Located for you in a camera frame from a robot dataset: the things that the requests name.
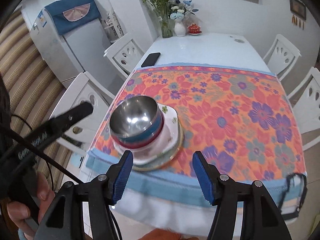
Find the white chair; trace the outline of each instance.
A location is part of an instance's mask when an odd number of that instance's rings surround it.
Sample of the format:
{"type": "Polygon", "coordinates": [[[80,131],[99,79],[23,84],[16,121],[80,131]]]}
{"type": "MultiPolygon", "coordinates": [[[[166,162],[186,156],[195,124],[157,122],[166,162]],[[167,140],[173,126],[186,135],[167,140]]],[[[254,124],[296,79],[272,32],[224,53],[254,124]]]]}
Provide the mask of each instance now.
{"type": "MultiPolygon", "coordinates": [[[[288,99],[301,94],[293,113],[301,134],[320,128],[320,72],[311,67],[302,82],[288,95],[288,99]]],[[[305,151],[320,142],[320,136],[302,146],[305,151]]]]}
{"type": "Polygon", "coordinates": [[[60,115],[83,101],[90,101],[93,105],[91,115],[82,119],[65,132],[58,143],[73,152],[86,156],[93,138],[115,96],[106,90],[93,76],[88,73],[80,73],[63,94],[50,118],[60,115]]]}
{"type": "Polygon", "coordinates": [[[134,42],[132,34],[127,33],[104,52],[125,81],[143,56],[143,51],[134,42]]]}
{"type": "Polygon", "coordinates": [[[277,34],[263,60],[271,72],[280,74],[279,80],[281,81],[289,74],[300,56],[300,51],[296,46],[281,34],[277,34]]]}

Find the black smartphone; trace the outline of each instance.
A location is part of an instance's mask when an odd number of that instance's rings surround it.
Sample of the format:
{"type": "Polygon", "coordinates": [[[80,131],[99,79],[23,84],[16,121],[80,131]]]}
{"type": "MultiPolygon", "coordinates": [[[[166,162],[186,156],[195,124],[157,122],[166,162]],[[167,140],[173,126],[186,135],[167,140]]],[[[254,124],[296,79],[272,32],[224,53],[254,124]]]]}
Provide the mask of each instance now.
{"type": "Polygon", "coordinates": [[[149,54],[146,60],[142,63],[141,67],[154,66],[158,58],[160,57],[160,54],[161,54],[160,52],[149,54]]]}

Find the human hand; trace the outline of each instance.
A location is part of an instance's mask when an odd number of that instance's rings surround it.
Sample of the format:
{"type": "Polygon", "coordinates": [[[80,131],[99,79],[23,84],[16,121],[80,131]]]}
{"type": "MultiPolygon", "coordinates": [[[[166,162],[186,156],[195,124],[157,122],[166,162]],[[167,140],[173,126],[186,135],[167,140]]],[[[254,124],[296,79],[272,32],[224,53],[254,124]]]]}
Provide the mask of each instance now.
{"type": "MultiPolygon", "coordinates": [[[[181,234],[166,231],[163,229],[154,229],[144,235],[139,240],[186,240],[181,238],[181,234]]],[[[188,240],[199,240],[197,237],[189,238],[188,240]]]]}
{"type": "MultiPolygon", "coordinates": [[[[40,172],[38,172],[37,176],[37,197],[40,200],[38,222],[40,223],[55,195],[54,192],[50,189],[45,176],[40,172]]],[[[26,239],[32,240],[35,236],[35,231],[33,231],[25,222],[25,219],[30,217],[30,209],[25,204],[14,201],[7,205],[7,210],[10,219],[17,225],[17,227],[19,227],[24,232],[26,239]]]]}

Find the flower vase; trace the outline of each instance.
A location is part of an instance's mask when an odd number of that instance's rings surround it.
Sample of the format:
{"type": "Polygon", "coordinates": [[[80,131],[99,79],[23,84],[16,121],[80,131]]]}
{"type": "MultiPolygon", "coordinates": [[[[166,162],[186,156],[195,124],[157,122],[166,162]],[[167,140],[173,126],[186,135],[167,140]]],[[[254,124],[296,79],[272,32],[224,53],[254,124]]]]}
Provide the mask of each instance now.
{"type": "Polygon", "coordinates": [[[172,30],[169,25],[169,19],[168,19],[168,13],[165,11],[161,16],[160,19],[160,25],[161,25],[161,33],[163,38],[170,38],[173,36],[172,30]]]}
{"type": "Polygon", "coordinates": [[[176,33],[177,37],[184,37],[186,36],[186,28],[182,23],[182,19],[176,19],[174,25],[174,32],[176,33]]]}

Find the refrigerator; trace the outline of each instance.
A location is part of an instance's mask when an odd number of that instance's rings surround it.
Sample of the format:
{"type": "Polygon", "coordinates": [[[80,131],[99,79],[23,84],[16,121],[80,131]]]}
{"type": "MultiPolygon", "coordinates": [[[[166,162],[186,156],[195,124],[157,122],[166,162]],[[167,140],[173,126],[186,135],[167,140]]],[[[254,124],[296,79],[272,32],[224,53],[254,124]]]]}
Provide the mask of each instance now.
{"type": "Polygon", "coordinates": [[[94,0],[59,0],[45,6],[30,36],[42,58],[67,88],[88,71],[116,95],[124,81],[104,51],[111,46],[94,0]]]}

